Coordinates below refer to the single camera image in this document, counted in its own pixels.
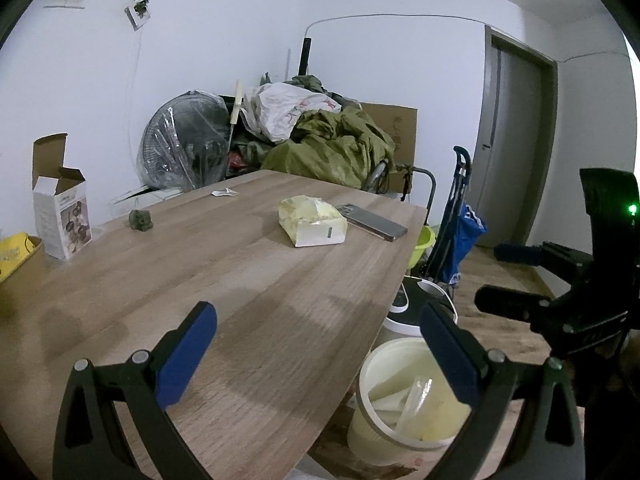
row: brown cardboard box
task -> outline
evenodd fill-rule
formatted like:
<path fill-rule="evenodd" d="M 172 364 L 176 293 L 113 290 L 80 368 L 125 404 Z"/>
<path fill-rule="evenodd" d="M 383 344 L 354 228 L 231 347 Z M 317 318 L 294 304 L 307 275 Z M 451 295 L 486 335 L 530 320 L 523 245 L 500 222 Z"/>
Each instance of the brown cardboard box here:
<path fill-rule="evenodd" d="M 42 240 L 35 236 L 30 236 L 29 240 L 35 249 L 0 282 L 0 318 L 11 316 L 19 308 L 28 306 L 47 273 Z"/>
<path fill-rule="evenodd" d="M 362 103 L 362 109 L 376 125 L 388 133 L 396 143 L 396 164 L 414 164 L 415 136 L 418 129 L 418 110 L 403 106 Z M 404 172 L 391 175 L 389 191 L 402 193 Z"/>
<path fill-rule="evenodd" d="M 33 143 L 33 209 L 44 250 L 67 260 L 91 241 L 86 184 L 80 170 L 63 166 L 66 134 Z"/>

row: gray phone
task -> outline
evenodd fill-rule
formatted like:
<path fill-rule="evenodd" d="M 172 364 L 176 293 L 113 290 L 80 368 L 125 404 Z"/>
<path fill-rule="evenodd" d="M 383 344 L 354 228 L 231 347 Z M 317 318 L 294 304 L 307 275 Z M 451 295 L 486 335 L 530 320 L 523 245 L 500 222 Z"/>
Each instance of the gray phone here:
<path fill-rule="evenodd" d="M 376 215 L 371 211 L 367 211 L 353 204 L 341 205 L 337 208 L 342 216 L 349 222 L 366 229 L 389 242 L 404 236 L 407 228 L 392 222 L 380 215 Z"/>

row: door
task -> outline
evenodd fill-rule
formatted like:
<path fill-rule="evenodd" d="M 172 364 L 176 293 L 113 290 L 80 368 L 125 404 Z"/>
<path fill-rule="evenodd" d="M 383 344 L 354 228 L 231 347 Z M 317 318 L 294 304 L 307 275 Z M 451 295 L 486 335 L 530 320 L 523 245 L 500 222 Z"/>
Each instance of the door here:
<path fill-rule="evenodd" d="M 522 226 L 529 219 L 523 215 L 531 214 L 527 202 L 536 187 L 532 178 L 538 177 L 533 170 L 542 134 L 544 69 L 495 45 L 488 55 L 491 70 L 485 97 L 493 106 L 487 114 L 483 104 L 488 116 L 481 120 L 467 202 L 488 228 L 478 244 L 493 247 L 525 242 Z"/>

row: metal bolt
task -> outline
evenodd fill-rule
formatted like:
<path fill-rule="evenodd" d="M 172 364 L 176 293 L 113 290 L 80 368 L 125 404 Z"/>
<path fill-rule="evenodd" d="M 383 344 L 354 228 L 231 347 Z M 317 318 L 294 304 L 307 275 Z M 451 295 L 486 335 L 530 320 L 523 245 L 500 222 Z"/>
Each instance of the metal bolt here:
<path fill-rule="evenodd" d="M 503 363 L 504 360 L 506 359 L 506 355 L 504 355 L 504 352 L 502 350 L 498 350 L 495 348 L 492 348 L 491 350 L 489 350 L 486 353 L 486 356 L 489 358 L 489 361 L 491 361 L 492 363 L 498 363 L 498 364 Z"/>
<path fill-rule="evenodd" d="M 562 370 L 562 361 L 557 357 L 550 357 L 546 360 L 546 363 L 553 368 L 553 370 Z"/>
<path fill-rule="evenodd" d="M 89 365 L 89 361 L 86 359 L 78 359 L 78 361 L 76 361 L 76 364 L 74 364 L 74 369 L 78 372 L 81 372 L 82 370 L 85 370 Z"/>
<path fill-rule="evenodd" d="M 146 363 L 147 359 L 149 359 L 149 352 L 147 352 L 146 350 L 138 350 L 131 356 L 131 360 L 137 365 Z"/>

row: white wall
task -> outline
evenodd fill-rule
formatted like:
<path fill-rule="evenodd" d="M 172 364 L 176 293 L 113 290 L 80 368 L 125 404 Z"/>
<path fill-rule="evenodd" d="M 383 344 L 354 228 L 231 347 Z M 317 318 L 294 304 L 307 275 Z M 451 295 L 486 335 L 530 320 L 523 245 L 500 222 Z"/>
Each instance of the white wall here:
<path fill-rule="evenodd" d="M 31 145 L 68 132 L 67 166 L 88 181 L 92 224 L 139 186 L 133 160 L 165 101 L 190 89 L 229 94 L 236 78 L 283 79 L 296 61 L 301 0 L 150 0 L 133 31 L 132 0 L 45 9 L 35 0 L 0 50 L 0 228 L 34 232 Z"/>
<path fill-rule="evenodd" d="M 558 29 L 558 132 L 543 200 L 530 243 L 557 242 L 591 251 L 580 168 L 633 171 L 638 133 L 631 65 L 620 28 L 608 14 Z M 540 274 L 552 292 L 568 286 L 549 272 Z"/>
<path fill-rule="evenodd" d="M 366 102 L 418 108 L 415 165 L 436 176 L 430 216 L 437 224 L 455 165 L 455 144 L 473 155 L 484 85 L 484 25 L 488 23 L 550 57 L 555 30 L 507 0 L 307 0 L 304 17 L 316 20 L 372 13 L 452 14 L 450 18 L 375 17 L 319 23 L 309 73 L 331 91 Z M 426 205 L 430 185 L 416 175 L 411 201 Z"/>

